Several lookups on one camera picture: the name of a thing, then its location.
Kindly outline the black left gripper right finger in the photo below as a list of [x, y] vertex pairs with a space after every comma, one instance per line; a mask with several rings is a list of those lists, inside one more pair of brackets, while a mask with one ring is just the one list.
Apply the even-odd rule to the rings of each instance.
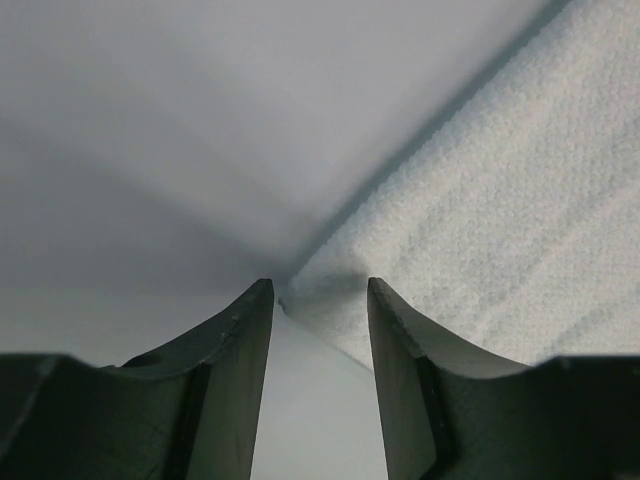
[[367, 313], [392, 479], [635, 479], [639, 359], [527, 366], [424, 316], [384, 280]]

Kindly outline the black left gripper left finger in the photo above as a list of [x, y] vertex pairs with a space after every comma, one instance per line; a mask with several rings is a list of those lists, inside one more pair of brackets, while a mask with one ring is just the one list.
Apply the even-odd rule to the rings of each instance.
[[1, 358], [5, 479], [247, 479], [274, 288], [121, 366], [58, 353]]

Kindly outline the white light blue towel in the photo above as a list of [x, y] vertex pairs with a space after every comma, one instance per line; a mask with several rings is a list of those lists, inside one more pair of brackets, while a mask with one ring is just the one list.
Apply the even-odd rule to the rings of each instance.
[[366, 285], [507, 358], [639, 349], [639, 5], [571, 1], [301, 268], [284, 312], [371, 364]]

